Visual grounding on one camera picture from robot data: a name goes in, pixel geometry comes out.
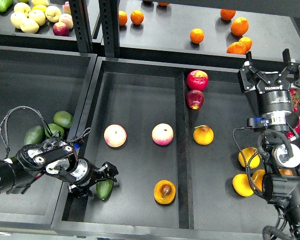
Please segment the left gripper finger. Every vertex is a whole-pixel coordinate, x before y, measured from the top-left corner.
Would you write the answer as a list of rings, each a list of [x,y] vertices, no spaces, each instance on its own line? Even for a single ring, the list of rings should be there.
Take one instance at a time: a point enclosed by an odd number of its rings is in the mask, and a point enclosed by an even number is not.
[[[115,178],[119,174],[117,167],[108,161],[104,162],[100,168],[97,168],[95,170],[95,172],[96,183],[104,182],[107,180],[113,180],[116,182]]]
[[[93,197],[93,193],[90,189],[82,188],[74,184],[69,184],[67,188],[68,188],[68,192],[72,194],[74,198],[80,198],[86,196]]]

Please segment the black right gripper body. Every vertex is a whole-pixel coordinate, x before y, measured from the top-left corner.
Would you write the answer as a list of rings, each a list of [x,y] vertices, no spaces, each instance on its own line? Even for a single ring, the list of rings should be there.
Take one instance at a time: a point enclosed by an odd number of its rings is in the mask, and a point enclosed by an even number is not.
[[[291,114],[293,111],[291,83],[287,79],[278,79],[280,74],[277,71],[263,74],[266,80],[260,80],[256,86],[259,115],[265,116],[275,112]]]

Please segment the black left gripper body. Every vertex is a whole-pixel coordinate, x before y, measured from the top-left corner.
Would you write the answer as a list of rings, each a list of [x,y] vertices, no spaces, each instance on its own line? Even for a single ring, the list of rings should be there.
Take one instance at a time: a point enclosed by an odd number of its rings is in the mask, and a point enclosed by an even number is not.
[[[85,158],[79,158],[74,170],[76,186],[90,188],[97,183],[99,169]]]

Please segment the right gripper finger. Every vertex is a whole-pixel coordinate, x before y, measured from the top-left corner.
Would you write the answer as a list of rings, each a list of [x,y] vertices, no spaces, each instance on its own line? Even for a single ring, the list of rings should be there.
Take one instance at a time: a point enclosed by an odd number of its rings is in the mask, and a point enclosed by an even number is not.
[[[245,62],[237,73],[241,92],[247,93],[257,89],[259,92],[263,93],[265,90],[264,87],[259,87],[258,84],[263,82],[265,85],[268,85],[269,78],[265,73],[261,72],[253,65],[251,51],[248,51],[245,54],[245,57]]]
[[[282,52],[282,57],[285,67],[275,82],[282,85],[283,88],[300,88],[300,63],[292,61],[288,48]]]

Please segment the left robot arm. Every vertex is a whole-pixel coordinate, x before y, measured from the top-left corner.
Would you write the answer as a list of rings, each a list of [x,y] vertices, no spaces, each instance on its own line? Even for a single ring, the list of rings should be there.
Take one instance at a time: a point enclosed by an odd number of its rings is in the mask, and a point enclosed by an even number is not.
[[[13,157],[0,159],[0,194],[24,194],[43,175],[68,183],[68,191],[75,198],[93,196],[90,188],[99,182],[116,181],[119,172],[115,165],[106,161],[98,168],[77,155],[82,139],[91,128],[64,140],[60,132],[51,132],[38,110],[33,112],[41,119],[48,138],[39,144],[24,145]]]

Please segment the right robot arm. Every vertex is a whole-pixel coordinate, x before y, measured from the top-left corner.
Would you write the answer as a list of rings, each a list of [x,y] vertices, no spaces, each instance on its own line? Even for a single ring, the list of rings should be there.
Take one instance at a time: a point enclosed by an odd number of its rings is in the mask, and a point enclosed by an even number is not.
[[[300,63],[290,52],[282,53],[282,71],[264,72],[253,65],[252,54],[238,71],[243,93],[255,93],[257,114],[247,120],[246,129],[258,133],[256,154],[261,158],[264,176],[261,187],[248,181],[251,190],[278,213],[276,226],[265,226],[265,240],[300,240],[300,149],[293,144],[299,138],[286,117],[293,112],[291,90],[300,89]]]

